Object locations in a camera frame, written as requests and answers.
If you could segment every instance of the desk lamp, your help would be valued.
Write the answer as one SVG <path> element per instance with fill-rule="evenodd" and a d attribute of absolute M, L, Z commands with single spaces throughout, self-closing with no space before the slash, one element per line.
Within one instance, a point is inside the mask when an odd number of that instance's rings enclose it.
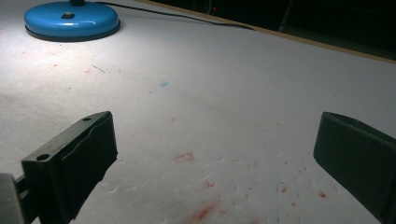
<path fill-rule="evenodd" d="M 54 2 L 29 9 L 25 15 L 29 35 L 60 42 L 103 38 L 120 29 L 114 9 L 84 0 Z"/>

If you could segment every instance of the red spot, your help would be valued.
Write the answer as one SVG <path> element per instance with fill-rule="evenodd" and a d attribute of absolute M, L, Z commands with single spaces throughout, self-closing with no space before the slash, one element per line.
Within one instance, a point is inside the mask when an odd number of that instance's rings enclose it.
<path fill-rule="evenodd" d="M 198 223 L 205 218 L 207 218 L 210 214 L 212 214 L 215 211 L 216 207 L 214 205 L 208 206 L 196 213 L 194 213 L 188 220 L 186 220 L 184 223 L 185 224 L 193 224 L 193 223 Z"/>
<path fill-rule="evenodd" d="M 220 202 L 216 203 L 211 203 L 210 205 L 207 205 L 204 209 L 201 209 L 191 216 L 187 217 L 182 223 L 183 224 L 197 224 L 201 223 L 202 221 L 206 220 L 208 217 L 212 216 L 215 211 L 218 209 L 220 206 Z M 227 211 L 225 210 L 220 210 L 219 211 L 219 216 L 223 216 Z"/>
<path fill-rule="evenodd" d="M 282 193 L 288 192 L 288 187 L 283 187 L 282 190 L 281 190 L 280 192 L 282 192 Z"/>
<path fill-rule="evenodd" d="M 204 181 L 204 189 L 212 188 L 215 186 L 215 183 L 210 183 L 208 180 Z"/>
<path fill-rule="evenodd" d="M 318 193 L 318 195 L 321 197 L 321 198 L 326 198 L 327 197 L 327 195 L 323 192 L 323 191 L 319 191 L 319 193 Z"/>
<path fill-rule="evenodd" d="M 183 161 L 193 161 L 194 156 L 192 155 L 192 153 L 189 152 L 189 153 L 175 157 L 175 160 L 177 163 L 182 163 Z"/>

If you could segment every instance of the red stain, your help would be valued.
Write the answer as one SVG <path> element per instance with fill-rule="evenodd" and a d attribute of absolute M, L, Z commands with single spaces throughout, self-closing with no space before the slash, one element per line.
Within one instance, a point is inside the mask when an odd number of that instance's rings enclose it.
<path fill-rule="evenodd" d="M 283 187 L 282 190 L 281 190 L 280 192 L 282 192 L 282 193 L 288 192 L 288 187 Z"/>
<path fill-rule="evenodd" d="M 175 157 L 175 160 L 177 163 L 182 163 L 183 161 L 193 161 L 194 156 L 192 155 L 192 153 L 189 152 L 189 153 Z"/>
<path fill-rule="evenodd" d="M 210 183 L 208 180 L 204 181 L 204 189 L 215 187 L 215 183 Z"/>
<path fill-rule="evenodd" d="M 327 195 L 323 192 L 323 191 L 319 191 L 318 195 L 320 196 L 320 198 L 326 198 Z"/>
<path fill-rule="evenodd" d="M 202 220 L 206 219 L 207 217 L 209 217 L 209 215 L 211 215 L 214 211 L 215 211 L 216 207 L 215 205 L 210 205 L 200 211 L 197 211 L 196 213 L 194 213 L 192 216 L 190 216 L 189 218 L 187 218 L 183 224 L 196 224 L 196 223 L 200 223 Z"/>

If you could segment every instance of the wooden edge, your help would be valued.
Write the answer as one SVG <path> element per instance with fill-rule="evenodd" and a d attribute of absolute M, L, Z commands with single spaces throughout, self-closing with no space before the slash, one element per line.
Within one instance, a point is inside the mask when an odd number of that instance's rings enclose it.
<path fill-rule="evenodd" d="M 187 9 L 180 8 L 180 7 L 173 7 L 173 6 L 168 6 L 168 5 L 162 4 L 162 3 L 151 2 L 149 0 L 135 0 L 135 1 L 143 3 L 143 4 L 152 5 L 152 6 L 155 6 L 155 7 L 163 7 L 163 8 L 171 9 L 171 10 L 174 10 L 174 11 L 177 11 L 177 12 L 190 14 L 192 16 L 204 18 L 204 19 L 207 19 L 207 20 L 210 20 L 210 21 L 218 21 L 218 22 L 232 23 L 232 24 L 239 24 L 239 25 L 248 26 L 248 27 L 254 29 L 255 31 L 258 31 L 258 32 L 261 32 L 261 33 L 265 33 L 265 34 L 268 34 L 268 35 L 275 35 L 275 36 L 278 36 L 278 37 L 281 37 L 281 38 L 286 38 L 286 39 L 297 41 L 297 42 L 300 42 L 300 43 L 303 43 L 303 44 L 307 44 L 307 45 L 317 46 L 317 47 L 321 47 L 321 48 L 324 48 L 324 49 L 331 49 L 331 50 L 335 50 L 335 51 L 339 51 L 339 52 L 343 52 L 343 53 L 347 53 L 347 54 L 351 54 L 351 55 L 355 55 L 355 56 L 360 56 L 362 58 L 373 59 L 373 60 L 380 61 L 380 62 L 396 64 L 396 61 L 391 60 L 391 59 L 382 58 L 382 57 L 374 56 L 374 55 L 371 55 L 371 54 L 358 52 L 358 51 L 355 51 L 355 50 L 352 50 L 352 49 L 343 49 L 343 48 L 336 47 L 336 46 L 333 46 L 333 45 L 320 43 L 318 41 L 309 40 L 309 39 L 301 38 L 301 37 L 294 36 L 294 35 L 287 35 L 287 34 L 283 34 L 283 33 L 280 33 L 280 32 L 267 30 L 267 29 L 264 29 L 264 28 L 261 28 L 261 27 L 244 24 L 244 23 L 238 22 L 238 21 L 230 21 L 230 20 L 226 20 L 226 19 L 223 19 L 223 18 L 220 18 L 220 17 L 215 17 L 215 16 L 204 14 L 204 13 L 187 10 Z"/>

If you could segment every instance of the white table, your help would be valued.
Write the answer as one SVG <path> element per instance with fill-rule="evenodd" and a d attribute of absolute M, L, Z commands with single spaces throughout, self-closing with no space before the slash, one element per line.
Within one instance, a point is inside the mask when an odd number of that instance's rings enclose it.
<path fill-rule="evenodd" d="M 119 8 L 110 37 L 47 42 L 23 21 L 44 2 L 0 3 L 0 171 L 111 111 L 119 156 L 75 223 L 378 223 L 313 149 L 323 111 L 396 136 L 394 63 Z"/>

